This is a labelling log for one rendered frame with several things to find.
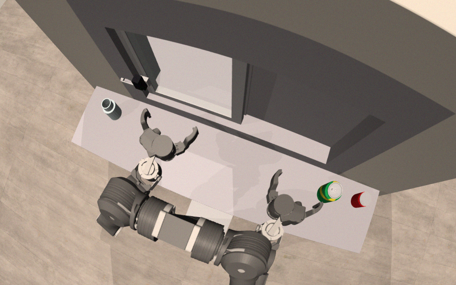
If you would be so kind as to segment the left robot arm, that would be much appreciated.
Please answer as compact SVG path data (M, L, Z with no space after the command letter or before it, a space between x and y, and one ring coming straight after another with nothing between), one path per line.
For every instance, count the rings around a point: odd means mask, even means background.
M154 160L154 173L144 174L142 165L147 160L141 159L127 178L112 177L97 201L100 214L96 222L112 236L130 226L138 234L156 242L166 213L175 214L175 205L149 196L150 190L162 179L162 169ZM153 185L145 184L141 176L154 182Z

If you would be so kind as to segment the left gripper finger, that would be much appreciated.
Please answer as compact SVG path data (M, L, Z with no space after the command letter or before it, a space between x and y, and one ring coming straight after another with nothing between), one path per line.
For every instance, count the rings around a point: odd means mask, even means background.
M141 125L144 132L149 128L149 126L147 125L147 117L151 118L151 115L147 108L145 108L141 114Z
M197 126L193 127L192 130L193 131L192 131L191 135L186 137L183 142L179 141L178 143L175 143L176 156L183 154L185 152L185 150L187 150L189 148L189 145L191 145L192 142L196 140L198 133L199 133Z

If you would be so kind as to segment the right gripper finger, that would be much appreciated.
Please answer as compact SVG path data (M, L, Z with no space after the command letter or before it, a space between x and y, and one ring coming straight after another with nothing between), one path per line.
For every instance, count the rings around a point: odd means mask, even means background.
M305 212L304 219L309 217L310 215L317 213L322 208L322 206L323 206L323 202L319 202L316 205L312 206L312 210Z
M278 196L276 191L278 185L278 177L282 174L282 169L279 169L272 177L270 187L268 188L268 194L266 195L267 204L273 201Z

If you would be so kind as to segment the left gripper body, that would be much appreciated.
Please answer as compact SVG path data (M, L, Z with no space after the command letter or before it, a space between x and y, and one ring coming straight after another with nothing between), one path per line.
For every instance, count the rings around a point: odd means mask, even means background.
M158 128L148 128L139 139L141 145L147 150L149 156L147 162L142 165L142 171L146 175L154 173L154 158L157 157L162 161L170 161L176 156L176 147L170 137L160 135Z

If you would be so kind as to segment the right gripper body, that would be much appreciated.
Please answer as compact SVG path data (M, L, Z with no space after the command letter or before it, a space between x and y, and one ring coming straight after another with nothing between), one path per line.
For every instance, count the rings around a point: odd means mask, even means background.
M268 204L267 214L276 222L266 227L269 236L279 233L279 226L297 225L304 220L306 207L300 201L294 202L293 198L287 194L277 196Z

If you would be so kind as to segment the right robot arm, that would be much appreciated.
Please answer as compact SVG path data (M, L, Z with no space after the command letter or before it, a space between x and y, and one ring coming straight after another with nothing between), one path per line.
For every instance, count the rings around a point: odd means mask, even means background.
M185 250L198 261L209 264L213 259L214 265L221 264L229 274L229 285L265 285L284 234L282 224L276 236L266 233L266 227L274 222L257 225L255 231L228 229L224 236L224 225L201 217Z

